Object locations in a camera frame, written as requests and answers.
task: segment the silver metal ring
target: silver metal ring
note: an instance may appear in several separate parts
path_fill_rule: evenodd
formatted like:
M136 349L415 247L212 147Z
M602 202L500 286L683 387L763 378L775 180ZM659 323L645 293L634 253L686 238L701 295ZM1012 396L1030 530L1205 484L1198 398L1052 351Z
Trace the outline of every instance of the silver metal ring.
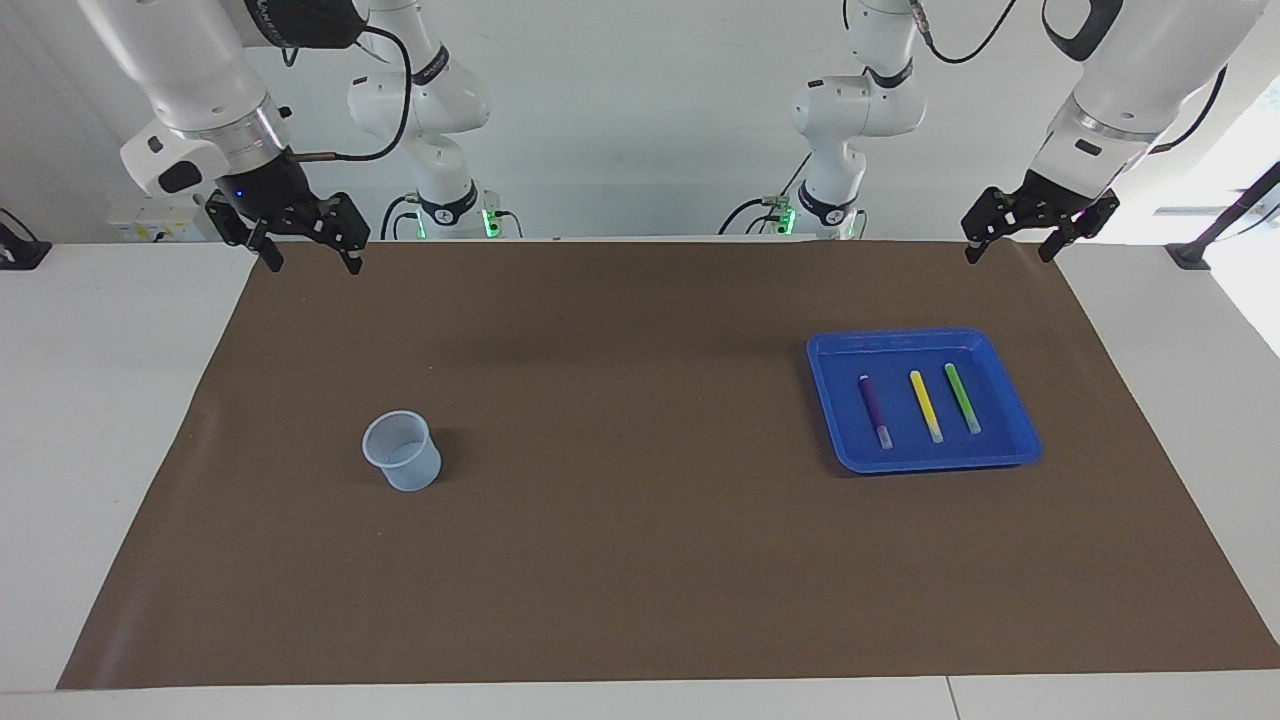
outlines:
M1071 119L1084 129L1101 135L1102 137L1110 140L1119 140L1121 142L1156 142L1160 138L1158 132L1130 132L1126 129L1114 128L1102 120L1088 114L1084 108L1075 100L1075 95L1071 95Z
M230 160L228 174L233 176L261 168L289 145L280 110L270 95L264 96L252 113L233 123L212 129L173 132L188 140L205 140L216 145Z

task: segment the yellow marker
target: yellow marker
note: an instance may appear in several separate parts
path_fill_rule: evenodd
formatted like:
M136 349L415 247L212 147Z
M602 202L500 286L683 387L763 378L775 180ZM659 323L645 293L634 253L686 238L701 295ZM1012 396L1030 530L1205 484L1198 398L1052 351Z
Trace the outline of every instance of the yellow marker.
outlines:
M929 425L929 436L934 443L942 442L938 414L933 411L933 401L929 400L929 391L924 388L924 375L919 370L911 370L911 386L915 388L915 400L920 402L920 413L924 413L924 423Z

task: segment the purple marker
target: purple marker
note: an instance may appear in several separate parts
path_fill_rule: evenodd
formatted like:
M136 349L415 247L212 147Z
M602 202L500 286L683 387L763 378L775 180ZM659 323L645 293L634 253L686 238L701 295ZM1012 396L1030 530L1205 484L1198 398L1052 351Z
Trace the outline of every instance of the purple marker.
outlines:
M867 414L876 425L876 436L881 439L882 450L893 450L893 439L888 437L888 423L884 421L884 413L879 409L879 400L876 400L876 389L872 388L870 375L858 378L858 389L863 391L863 402L867 404Z

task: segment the green marker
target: green marker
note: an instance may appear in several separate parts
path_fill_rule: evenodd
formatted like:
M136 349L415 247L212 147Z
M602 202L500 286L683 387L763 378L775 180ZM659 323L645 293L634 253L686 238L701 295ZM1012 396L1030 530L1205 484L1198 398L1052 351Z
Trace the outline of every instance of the green marker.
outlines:
M960 372L951 363L946 364L947 379L951 380L951 392L956 396L956 402L960 404L960 411L964 413L964 421L969 425L969 434L975 436L982 432L982 425L978 424L978 415L973 413L973 404L969 402L969 393L964 389L964 383L960 382Z

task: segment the black stand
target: black stand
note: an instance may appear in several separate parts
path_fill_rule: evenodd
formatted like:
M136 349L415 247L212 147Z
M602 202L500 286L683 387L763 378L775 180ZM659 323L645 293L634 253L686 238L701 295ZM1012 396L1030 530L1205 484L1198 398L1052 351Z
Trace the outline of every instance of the black stand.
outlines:
M1235 220L1239 220L1248 213L1254 205L1258 204L1276 184L1280 184L1280 163L1271 165L1271 169L1262 173L1258 182L1249 186L1240 199L1235 201L1234 205L1222 210L1222 214L1213 220L1213 224L1208 227L1207 231L1201 233L1193 242L1181 245L1166 245L1165 250L1169 251L1169 256L1178 263L1178 266L1184 270L1208 270L1208 263L1204 261L1204 250L1210 245L1213 245L1226 228L1231 227Z
M5 259L0 255L0 270L35 270L40 266L40 261L49 255L49 251L54 247L51 242L42 242L40 240L26 241L20 237L13 234L4 223L0 223L0 247L4 247L13 260Z

